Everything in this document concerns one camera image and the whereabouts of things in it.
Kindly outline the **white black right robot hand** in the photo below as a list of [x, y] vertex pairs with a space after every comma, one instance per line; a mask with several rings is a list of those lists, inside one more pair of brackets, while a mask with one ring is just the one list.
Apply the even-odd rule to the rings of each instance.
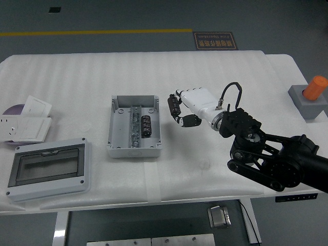
[[[181, 127], [185, 128], [199, 126], [205, 120], [213, 130], [219, 131], [223, 113], [226, 111], [222, 104], [223, 100], [218, 100], [206, 88], [177, 90], [168, 98], [171, 116]], [[180, 116], [180, 105], [185, 105], [192, 114]]]

